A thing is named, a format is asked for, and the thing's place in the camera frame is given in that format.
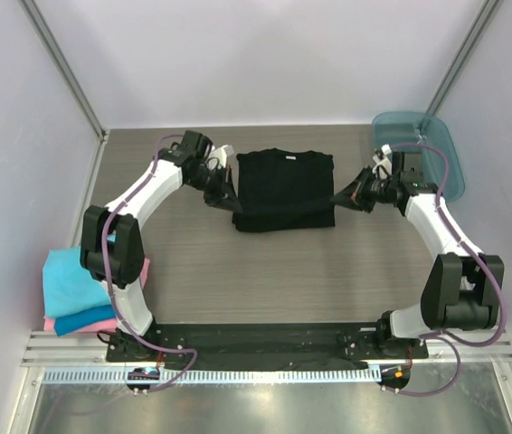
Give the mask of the black t shirt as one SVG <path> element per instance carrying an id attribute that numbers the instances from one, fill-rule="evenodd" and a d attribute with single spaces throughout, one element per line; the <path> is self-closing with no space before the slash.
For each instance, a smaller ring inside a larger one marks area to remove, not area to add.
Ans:
<path id="1" fill-rule="evenodd" d="M 318 151 L 278 148 L 237 155 L 239 232 L 325 229 L 336 225 L 334 159 Z"/>

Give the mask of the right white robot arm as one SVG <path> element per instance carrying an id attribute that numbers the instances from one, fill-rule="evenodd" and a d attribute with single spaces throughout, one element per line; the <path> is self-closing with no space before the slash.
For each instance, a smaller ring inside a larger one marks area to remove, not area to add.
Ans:
<path id="1" fill-rule="evenodd" d="M 504 334 L 507 313 L 502 296 L 505 271 L 498 255 L 488 255 L 465 235 L 450 215 L 444 183 L 426 182 L 423 145 L 382 146 L 374 165 L 331 201 L 349 210 L 370 213 L 379 204 L 395 207 L 421 235 L 433 264 L 420 301 L 386 312 L 377 323 L 376 351 L 397 356 L 407 341 L 448 336 L 468 347 L 491 346 Z"/>

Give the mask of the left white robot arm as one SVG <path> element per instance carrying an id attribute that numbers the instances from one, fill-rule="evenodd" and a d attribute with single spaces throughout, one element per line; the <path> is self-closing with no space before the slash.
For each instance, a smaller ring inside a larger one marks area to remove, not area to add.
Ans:
<path id="1" fill-rule="evenodd" d="M 103 287 L 118 321 L 108 341 L 110 361 L 145 362 L 163 351 L 140 281 L 145 262 L 141 231 L 156 209 L 183 186 L 201 192 L 209 207 L 242 209 L 232 180 L 232 146 L 215 146 L 192 130 L 169 140 L 171 145 L 157 147 L 144 173 L 124 193 L 83 214 L 80 264 Z"/>

